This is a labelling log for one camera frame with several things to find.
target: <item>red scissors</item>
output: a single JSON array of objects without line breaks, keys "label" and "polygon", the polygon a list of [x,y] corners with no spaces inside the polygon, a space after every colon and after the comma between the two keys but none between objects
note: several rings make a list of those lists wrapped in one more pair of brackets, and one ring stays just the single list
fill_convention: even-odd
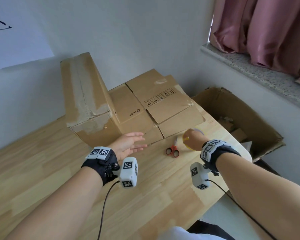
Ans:
[{"label": "red scissors", "polygon": [[172,155],[174,158],[179,156],[179,151],[177,149],[177,139],[178,137],[176,137],[175,141],[174,141],[174,145],[170,146],[169,148],[166,149],[166,154],[167,156]]}]

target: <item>black cable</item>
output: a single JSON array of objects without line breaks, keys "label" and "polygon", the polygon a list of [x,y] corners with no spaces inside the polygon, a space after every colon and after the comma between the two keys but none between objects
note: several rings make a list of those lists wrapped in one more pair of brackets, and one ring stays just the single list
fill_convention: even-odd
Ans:
[{"label": "black cable", "polygon": [[265,229],[259,222],[257,222],[248,212],[246,212],[223,188],[221,188],[216,182],[213,182],[212,180],[206,179],[205,181],[210,181],[217,185],[252,221],[254,221],[262,230],[266,232],[266,234],[269,235],[273,240],[277,240],[270,232],[268,232],[267,229]]},{"label": "black cable", "polygon": [[110,189],[109,189],[109,191],[108,191],[108,193],[107,193],[107,195],[106,195],[106,197],[105,197],[105,199],[104,199],[104,204],[103,204],[103,209],[102,209],[101,223],[100,223],[100,230],[99,230],[98,240],[100,239],[101,228],[102,228],[102,221],[103,221],[103,213],[104,213],[104,211],[105,211],[106,200],[107,200],[107,198],[108,198],[108,195],[109,195],[109,193],[110,193],[110,190],[111,190],[111,189],[113,188],[113,186],[114,186],[115,184],[117,184],[117,183],[120,183],[120,181],[119,181],[119,180],[116,181],[116,182],[110,187]]}]

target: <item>granite window sill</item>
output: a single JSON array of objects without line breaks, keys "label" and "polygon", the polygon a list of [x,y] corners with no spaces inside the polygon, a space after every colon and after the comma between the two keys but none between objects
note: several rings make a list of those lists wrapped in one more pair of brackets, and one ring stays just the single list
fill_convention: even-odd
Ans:
[{"label": "granite window sill", "polygon": [[250,63],[248,55],[236,53],[225,54],[210,43],[203,45],[201,51],[300,107],[300,84],[295,82],[293,76],[254,66]]}]

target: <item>wooden table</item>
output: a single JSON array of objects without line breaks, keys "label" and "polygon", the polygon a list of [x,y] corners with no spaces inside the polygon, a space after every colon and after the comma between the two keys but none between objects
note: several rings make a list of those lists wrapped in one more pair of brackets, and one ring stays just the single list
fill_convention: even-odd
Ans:
[{"label": "wooden table", "polygon": [[[252,161],[243,146],[199,109],[206,121],[197,128],[211,139],[235,145],[244,158]],[[101,239],[156,239],[172,226],[187,229],[220,199],[223,192],[214,184],[203,191],[192,185],[189,167],[201,160],[199,152],[182,144],[181,136],[179,133],[180,156],[176,159],[165,154],[175,136],[133,155],[139,165],[137,186],[123,189],[116,185],[112,189],[105,206]],[[1,149],[0,239],[76,173],[88,153],[88,146],[66,128],[65,117]],[[210,173],[209,178],[228,190],[221,176]],[[104,199],[111,185],[103,187],[80,239],[96,239]]]}]

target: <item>hand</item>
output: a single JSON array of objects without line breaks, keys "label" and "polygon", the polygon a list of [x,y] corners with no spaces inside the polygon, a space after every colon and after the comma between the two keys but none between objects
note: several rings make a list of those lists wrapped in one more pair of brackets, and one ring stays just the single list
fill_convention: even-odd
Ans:
[{"label": "hand", "polygon": [[144,141],[144,137],[142,132],[131,132],[120,136],[114,142],[112,142],[108,147],[110,147],[118,161],[125,159],[132,153],[142,151],[147,144],[144,145],[135,145],[134,143],[137,141]]},{"label": "hand", "polygon": [[204,136],[201,132],[194,130],[194,129],[188,129],[182,136],[183,143],[195,151],[201,151],[202,146],[204,143],[209,141],[208,137]]}]

